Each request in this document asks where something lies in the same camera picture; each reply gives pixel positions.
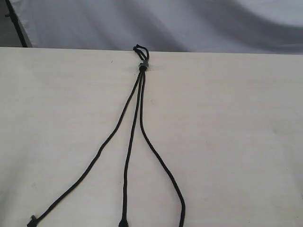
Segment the black cable bundle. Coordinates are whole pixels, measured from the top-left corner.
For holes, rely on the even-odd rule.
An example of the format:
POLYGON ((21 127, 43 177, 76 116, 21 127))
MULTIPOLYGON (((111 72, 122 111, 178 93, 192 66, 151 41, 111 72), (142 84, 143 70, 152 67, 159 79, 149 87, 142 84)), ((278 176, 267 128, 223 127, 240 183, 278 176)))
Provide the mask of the black cable bundle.
POLYGON ((168 167, 166 166, 166 164, 164 163, 164 161, 162 160, 161 156, 159 155, 159 153, 156 151, 156 149, 154 148, 154 146, 152 145, 152 143, 150 142, 145 129, 144 129, 144 125, 143 125, 143 103, 144 103, 144 89, 145 89, 145 82, 146 82, 146 71, 143 73, 143 81, 142 81, 142 89, 141 89, 141 99, 140 99, 140 129, 141 132, 143 134, 143 137, 146 141, 146 143, 148 144, 149 148, 151 149, 151 151, 153 152, 153 154, 155 155, 155 157, 157 158, 158 162, 160 163, 161 167, 163 168, 163 170, 165 171, 165 173, 167 174, 167 176, 169 177, 177 195, 180 201, 180 205, 181 205, 181 211, 180 211, 180 220, 179 220, 179 227, 183 227, 184 226, 184 221, 185 221, 185 215, 186 215, 186 204, 185 204, 185 200, 184 197, 181 193, 181 190, 172 174, 172 172, 168 169, 168 167))

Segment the grey backdrop cloth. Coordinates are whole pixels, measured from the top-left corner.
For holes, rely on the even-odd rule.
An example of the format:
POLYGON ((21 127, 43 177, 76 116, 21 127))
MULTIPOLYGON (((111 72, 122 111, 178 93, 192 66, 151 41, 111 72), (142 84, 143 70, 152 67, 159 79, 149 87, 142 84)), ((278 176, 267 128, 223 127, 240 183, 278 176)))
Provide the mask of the grey backdrop cloth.
POLYGON ((33 47, 302 53, 300 0, 13 0, 33 47))

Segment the black stand pole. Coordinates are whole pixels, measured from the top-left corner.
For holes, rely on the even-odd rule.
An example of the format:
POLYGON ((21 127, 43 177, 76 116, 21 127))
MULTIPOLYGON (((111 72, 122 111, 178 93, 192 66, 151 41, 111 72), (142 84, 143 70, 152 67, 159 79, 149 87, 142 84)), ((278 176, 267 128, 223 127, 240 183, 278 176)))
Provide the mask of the black stand pole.
POLYGON ((6 3, 6 6, 8 8, 8 11, 9 11, 7 14, 5 14, 5 17, 10 18, 10 20, 11 20, 11 22, 12 22, 14 28, 15 28, 15 31, 16 31, 16 33, 18 35, 18 38, 20 40, 20 43, 21 43, 22 47, 23 48, 27 48, 28 45, 27 45, 25 37, 24 37, 24 35, 22 33, 21 26, 20 26, 20 24, 18 22, 18 17, 16 15, 16 13, 15 13, 15 11, 14 11, 11 3, 10 3, 10 1, 9 0, 5 0, 5 3, 6 3))

